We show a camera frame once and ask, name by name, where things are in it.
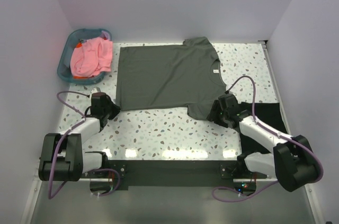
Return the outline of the dark green t-shirt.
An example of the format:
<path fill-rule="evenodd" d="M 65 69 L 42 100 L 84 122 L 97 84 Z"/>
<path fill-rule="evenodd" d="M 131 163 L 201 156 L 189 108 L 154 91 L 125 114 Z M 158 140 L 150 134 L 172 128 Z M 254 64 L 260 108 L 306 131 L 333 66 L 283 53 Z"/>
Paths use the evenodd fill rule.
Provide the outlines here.
<path fill-rule="evenodd" d="M 123 111 L 185 107 L 205 120 L 225 90 L 219 56 L 206 37 L 120 49 L 115 100 Z"/>

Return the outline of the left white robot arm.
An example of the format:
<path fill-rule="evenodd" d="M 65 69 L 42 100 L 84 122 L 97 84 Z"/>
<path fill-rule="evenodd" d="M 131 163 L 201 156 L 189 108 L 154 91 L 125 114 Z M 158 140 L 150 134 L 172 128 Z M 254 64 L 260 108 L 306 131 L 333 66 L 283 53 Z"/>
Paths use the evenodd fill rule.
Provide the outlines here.
<path fill-rule="evenodd" d="M 90 171 L 97 177 L 108 175 L 106 153 L 85 151 L 83 143 L 99 134 L 120 113 L 120 108 L 103 92 L 91 94 L 90 99 L 91 105 L 78 124 L 45 135 L 38 170 L 42 181 L 78 181 Z"/>

